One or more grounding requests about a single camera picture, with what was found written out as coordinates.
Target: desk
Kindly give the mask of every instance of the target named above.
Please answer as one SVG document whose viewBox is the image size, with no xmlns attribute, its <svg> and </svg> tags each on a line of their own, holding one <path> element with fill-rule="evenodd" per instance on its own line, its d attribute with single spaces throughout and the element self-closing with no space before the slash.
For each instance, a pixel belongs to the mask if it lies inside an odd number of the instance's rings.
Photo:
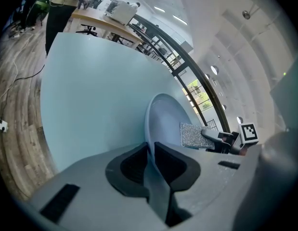
<svg viewBox="0 0 298 231">
<path fill-rule="evenodd" d="M 143 42 L 143 40 L 128 26 L 124 26 L 119 22 L 112 20 L 100 10 L 93 8 L 87 8 L 85 10 L 75 9 L 71 17 L 73 18 L 73 21 L 70 27 L 70 32 L 76 32 L 79 24 L 86 24 L 105 30 L 103 35 L 104 39 L 110 32 L 112 32 L 134 42 L 131 45 L 132 49 L 135 49 L 139 43 Z"/>
<path fill-rule="evenodd" d="M 144 141 L 144 117 L 158 93 L 173 96 L 200 121 L 167 68 L 109 40 L 58 33 L 41 84 L 41 118 L 58 171 L 72 163 Z"/>
</svg>

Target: person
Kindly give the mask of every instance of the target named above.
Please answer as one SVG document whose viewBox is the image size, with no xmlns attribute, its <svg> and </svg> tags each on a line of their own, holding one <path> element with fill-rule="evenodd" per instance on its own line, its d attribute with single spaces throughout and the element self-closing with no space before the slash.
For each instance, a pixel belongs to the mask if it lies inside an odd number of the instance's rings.
<svg viewBox="0 0 298 231">
<path fill-rule="evenodd" d="M 35 22 L 33 22 L 33 21 L 30 21 L 30 22 L 26 21 L 27 16 L 35 2 L 36 2 L 36 0 L 26 0 L 25 1 L 23 12 L 22 12 L 22 15 L 20 18 L 20 27 L 21 27 L 20 33 L 23 33 L 27 26 L 33 26 L 35 24 Z"/>
<path fill-rule="evenodd" d="M 152 39 L 155 37 L 155 33 L 152 30 L 150 30 L 149 28 L 146 29 L 145 33 Z"/>
<path fill-rule="evenodd" d="M 140 3 L 139 2 L 135 2 L 130 4 L 132 8 L 136 9 L 136 11 L 138 10 L 138 7 L 140 7 Z"/>
<path fill-rule="evenodd" d="M 50 10 L 46 24 L 46 54 L 59 32 L 63 32 L 68 19 L 77 7 L 78 0 L 50 0 Z"/>
</svg>

